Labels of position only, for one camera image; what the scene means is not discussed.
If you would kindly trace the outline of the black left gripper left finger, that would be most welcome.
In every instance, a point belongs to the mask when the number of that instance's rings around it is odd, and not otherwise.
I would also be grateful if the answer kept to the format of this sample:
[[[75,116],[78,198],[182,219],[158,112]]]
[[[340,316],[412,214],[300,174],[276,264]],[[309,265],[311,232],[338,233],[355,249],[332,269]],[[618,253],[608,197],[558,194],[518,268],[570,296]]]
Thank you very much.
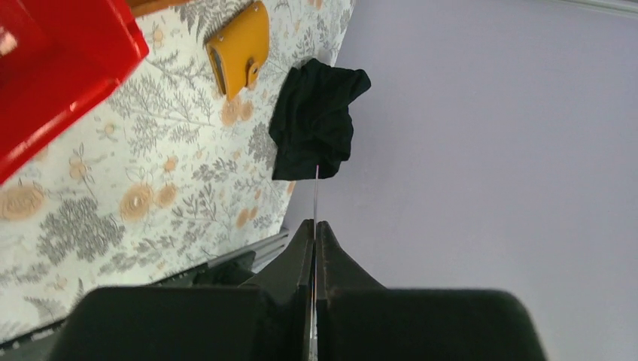
[[[238,285],[103,287],[62,327],[51,360],[307,360],[315,223]]]

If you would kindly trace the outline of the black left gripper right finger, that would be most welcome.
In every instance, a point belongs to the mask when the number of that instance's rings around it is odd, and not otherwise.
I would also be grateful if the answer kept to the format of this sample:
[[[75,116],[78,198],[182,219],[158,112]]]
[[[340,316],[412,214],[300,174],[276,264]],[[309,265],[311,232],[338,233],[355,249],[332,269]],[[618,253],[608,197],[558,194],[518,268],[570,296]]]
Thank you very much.
[[[527,309],[489,289],[383,286],[317,225],[317,348],[321,360],[544,360]]]

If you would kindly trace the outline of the yellow leather card holder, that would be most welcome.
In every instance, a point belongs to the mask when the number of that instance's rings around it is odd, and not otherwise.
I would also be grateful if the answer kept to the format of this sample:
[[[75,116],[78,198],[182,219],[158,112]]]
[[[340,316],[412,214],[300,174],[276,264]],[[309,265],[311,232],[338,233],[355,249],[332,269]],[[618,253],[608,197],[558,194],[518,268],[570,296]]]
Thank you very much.
[[[262,1],[249,4],[205,45],[220,91],[233,100],[257,82],[269,55],[269,15]]]

